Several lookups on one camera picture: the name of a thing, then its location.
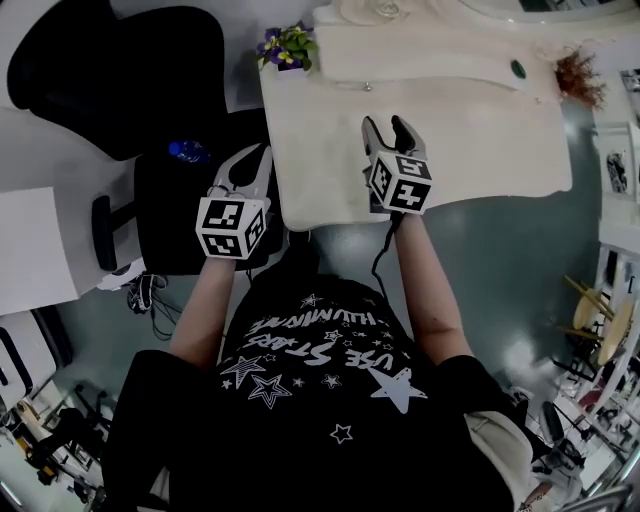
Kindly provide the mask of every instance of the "dried plant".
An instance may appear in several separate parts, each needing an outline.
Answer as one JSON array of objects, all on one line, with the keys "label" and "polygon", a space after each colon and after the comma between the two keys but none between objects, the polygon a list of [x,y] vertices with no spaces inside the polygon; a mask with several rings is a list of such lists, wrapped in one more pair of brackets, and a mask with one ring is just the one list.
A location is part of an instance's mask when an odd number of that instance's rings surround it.
[{"label": "dried plant", "polygon": [[590,109],[602,110],[607,84],[600,82],[600,73],[593,70],[595,55],[581,55],[576,50],[556,62],[556,79],[563,96],[571,96]]}]

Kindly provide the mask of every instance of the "cable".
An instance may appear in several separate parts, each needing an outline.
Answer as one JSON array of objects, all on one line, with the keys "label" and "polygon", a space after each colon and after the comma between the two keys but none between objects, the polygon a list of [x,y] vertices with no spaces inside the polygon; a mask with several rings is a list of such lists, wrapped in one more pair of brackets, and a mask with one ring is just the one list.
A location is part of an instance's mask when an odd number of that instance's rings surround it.
[{"label": "cable", "polygon": [[371,267],[371,274],[378,281],[378,285],[380,286],[380,291],[382,291],[382,296],[384,297],[384,300],[387,301],[387,303],[389,303],[389,297],[387,297],[387,291],[384,288],[384,283],[382,282],[382,278],[376,272],[376,269],[378,268],[378,263],[380,262],[382,257],[389,250],[389,246],[391,245],[391,238],[400,227],[400,223],[402,222],[402,219],[404,219],[404,213],[396,212],[396,211],[391,212],[391,226],[389,227],[389,231],[387,231],[387,236],[385,237],[385,240],[384,240],[384,246],[376,256],[376,259],[373,260],[373,266]]},{"label": "cable", "polygon": [[[173,335],[173,328],[177,324],[175,314],[182,314],[182,309],[170,304],[160,296],[160,291],[169,286],[169,279],[166,276],[143,272],[131,282],[126,284],[127,305],[135,314],[146,314],[150,312],[151,329],[156,338],[160,341],[169,341]],[[160,312],[171,324],[170,332],[160,329],[156,323],[157,312]]]}]

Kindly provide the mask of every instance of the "blue object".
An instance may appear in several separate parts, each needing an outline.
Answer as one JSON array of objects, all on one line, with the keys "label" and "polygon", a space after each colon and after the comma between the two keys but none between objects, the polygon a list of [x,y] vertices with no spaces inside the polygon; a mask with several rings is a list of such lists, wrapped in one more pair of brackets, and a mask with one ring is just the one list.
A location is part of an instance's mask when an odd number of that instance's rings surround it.
[{"label": "blue object", "polygon": [[195,140],[182,140],[169,144],[169,154],[183,162],[206,164],[211,160],[211,153]]}]

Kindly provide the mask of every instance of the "black office chair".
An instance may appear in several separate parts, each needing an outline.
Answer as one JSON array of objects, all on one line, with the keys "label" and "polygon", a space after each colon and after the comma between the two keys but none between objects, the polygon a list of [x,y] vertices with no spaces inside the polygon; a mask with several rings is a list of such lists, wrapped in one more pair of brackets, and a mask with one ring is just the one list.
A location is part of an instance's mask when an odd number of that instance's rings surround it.
[{"label": "black office chair", "polygon": [[[76,132],[115,160],[143,155],[136,161],[134,203],[114,212],[106,196],[94,203],[94,246],[103,270],[118,268],[112,233],[135,216],[148,271],[200,271],[199,198],[220,163],[269,141],[263,109],[227,112],[223,78],[222,29],[194,7],[119,20],[109,0],[62,0],[21,42],[7,75],[18,108]],[[185,139],[208,147],[211,162],[170,157],[169,143]],[[280,248],[275,178],[270,197],[272,224],[240,269],[262,266]]]}]

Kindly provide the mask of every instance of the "black t-shirt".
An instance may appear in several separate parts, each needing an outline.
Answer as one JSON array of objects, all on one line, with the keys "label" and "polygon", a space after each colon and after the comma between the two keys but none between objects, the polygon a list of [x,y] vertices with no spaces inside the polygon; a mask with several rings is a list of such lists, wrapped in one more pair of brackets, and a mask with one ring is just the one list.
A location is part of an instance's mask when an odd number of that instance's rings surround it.
[{"label": "black t-shirt", "polygon": [[511,409],[471,357],[435,367],[382,297],[317,276],[250,292],[203,374],[136,356],[103,457],[118,510],[162,467],[172,510],[277,504],[513,510],[464,414]]}]

